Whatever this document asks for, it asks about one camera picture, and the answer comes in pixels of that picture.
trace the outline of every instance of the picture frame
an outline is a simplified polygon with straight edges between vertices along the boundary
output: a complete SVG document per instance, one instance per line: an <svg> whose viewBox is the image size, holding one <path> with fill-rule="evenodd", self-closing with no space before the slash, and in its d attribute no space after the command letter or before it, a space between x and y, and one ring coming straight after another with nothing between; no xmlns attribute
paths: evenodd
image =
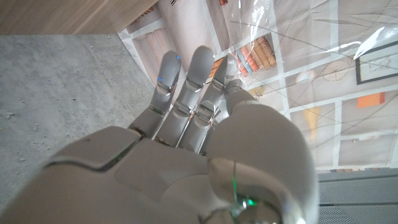
<svg viewBox="0 0 398 224"><path fill-rule="evenodd" d="M369 50L355 67L357 85L398 76L398 41Z"/></svg>

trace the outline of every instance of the concrete floor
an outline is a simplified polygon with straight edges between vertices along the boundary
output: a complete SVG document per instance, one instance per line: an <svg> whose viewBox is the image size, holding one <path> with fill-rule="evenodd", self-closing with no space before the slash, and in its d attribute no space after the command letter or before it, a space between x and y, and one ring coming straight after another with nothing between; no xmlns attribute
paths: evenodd
<svg viewBox="0 0 398 224"><path fill-rule="evenodd" d="M0 211L63 146L127 127L153 89L117 35L0 36Z"/></svg>

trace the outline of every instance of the metal grating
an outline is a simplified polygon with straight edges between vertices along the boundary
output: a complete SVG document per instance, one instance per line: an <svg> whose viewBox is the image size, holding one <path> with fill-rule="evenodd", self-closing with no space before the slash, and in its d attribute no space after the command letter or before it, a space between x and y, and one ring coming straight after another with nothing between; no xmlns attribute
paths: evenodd
<svg viewBox="0 0 398 224"><path fill-rule="evenodd" d="M398 205L320 207L318 223L398 223Z"/></svg>
<svg viewBox="0 0 398 224"><path fill-rule="evenodd" d="M318 223L398 223L398 169L320 174Z"/></svg>
<svg viewBox="0 0 398 224"><path fill-rule="evenodd" d="M321 204L397 203L398 177L320 183L320 193Z"/></svg>

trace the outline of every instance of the wooden ceiling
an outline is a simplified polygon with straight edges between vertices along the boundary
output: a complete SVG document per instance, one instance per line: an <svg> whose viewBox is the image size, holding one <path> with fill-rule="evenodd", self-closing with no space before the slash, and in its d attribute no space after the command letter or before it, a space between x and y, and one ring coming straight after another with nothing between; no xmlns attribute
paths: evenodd
<svg viewBox="0 0 398 224"><path fill-rule="evenodd" d="M0 34L115 34L158 0L0 0Z"/></svg>

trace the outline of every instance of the white robotic hand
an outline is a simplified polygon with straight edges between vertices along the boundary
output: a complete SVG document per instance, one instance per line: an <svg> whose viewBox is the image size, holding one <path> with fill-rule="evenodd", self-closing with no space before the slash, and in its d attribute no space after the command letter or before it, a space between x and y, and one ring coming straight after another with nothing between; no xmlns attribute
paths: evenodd
<svg viewBox="0 0 398 224"><path fill-rule="evenodd" d="M150 106L127 129L108 127L56 153L0 223L315 223L318 185L304 138L240 80L228 82L230 61L197 106L214 62L199 47L167 113L180 60L166 53ZM230 117L217 124L223 94Z"/></svg>

